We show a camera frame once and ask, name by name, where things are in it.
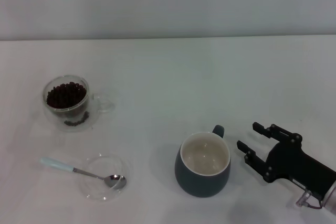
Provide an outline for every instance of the white wall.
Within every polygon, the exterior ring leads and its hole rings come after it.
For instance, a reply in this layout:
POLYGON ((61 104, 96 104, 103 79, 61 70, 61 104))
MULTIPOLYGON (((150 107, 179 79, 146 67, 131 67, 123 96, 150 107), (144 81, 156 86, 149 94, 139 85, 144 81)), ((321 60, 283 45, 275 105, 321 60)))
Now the white wall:
POLYGON ((0 0, 0 39, 336 33, 336 0, 0 0))

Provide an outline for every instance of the glass cup handle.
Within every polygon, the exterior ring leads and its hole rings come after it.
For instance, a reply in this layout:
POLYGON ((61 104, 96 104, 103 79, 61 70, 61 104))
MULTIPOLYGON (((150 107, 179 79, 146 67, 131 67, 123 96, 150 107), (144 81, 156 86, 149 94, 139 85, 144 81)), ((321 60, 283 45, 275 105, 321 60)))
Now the glass cup handle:
POLYGON ((100 113, 110 112, 114 109, 114 104, 110 101, 106 94, 95 93, 93 98, 98 100, 98 111, 100 113))

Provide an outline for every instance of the white table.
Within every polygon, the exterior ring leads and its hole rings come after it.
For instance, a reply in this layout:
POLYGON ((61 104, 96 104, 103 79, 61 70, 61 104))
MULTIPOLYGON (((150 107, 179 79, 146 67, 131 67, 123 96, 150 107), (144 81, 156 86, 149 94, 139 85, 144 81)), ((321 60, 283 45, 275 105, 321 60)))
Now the white table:
POLYGON ((302 190, 267 184, 236 147, 266 158, 276 141, 252 123, 275 123, 336 170, 335 68, 336 36, 0 42, 0 223, 336 223, 326 210, 294 208, 302 190), (115 103, 84 132, 58 132, 42 113, 43 86, 67 73, 115 103), (176 153, 216 124, 231 147, 230 178, 218 195, 195 198, 175 181, 176 153), (110 202, 86 200, 76 175, 37 162, 80 166, 100 150, 133 167, 110 202))

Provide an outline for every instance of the metal spoon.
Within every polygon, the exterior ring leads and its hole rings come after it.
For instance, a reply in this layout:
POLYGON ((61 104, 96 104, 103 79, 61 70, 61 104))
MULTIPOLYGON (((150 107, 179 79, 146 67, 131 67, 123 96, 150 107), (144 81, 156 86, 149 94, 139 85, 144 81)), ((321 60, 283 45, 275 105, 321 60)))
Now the metal spoon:
POLYGON ((49 157, 42 157, 40 159, 40 163, 43 164, 43 165, 46 165, 46 166, 50 166, 52 168, 59 169, 59 170, 65 170, 67 172, 73 172, 73 173, 80 173, 80 174, 83 174, 83 175, 86 175, 86 176, 90 176, 90 177, 93 177, 93 178, 101 179, 101 180, 103 180, 105 182, 105 184, 108 187, 113 187, 113 186, 116 185, 113 188, 114 190, 120 190, 127 183, 127 180, 126 180, 126 178, 124 176, 121 176, 121 175, 111 175, 111 176, 107 176, 106 178, 103 178, 103 177, 97 176, 95 174, 88 173, 88 172, 86 172, 84 170, 74 168, 71 165, 64 164, 64 163, 62 163, 62 162, 60 162, 58 160, 55 160, 55 159, 52 159, 52 158, 49 158, 49 157))

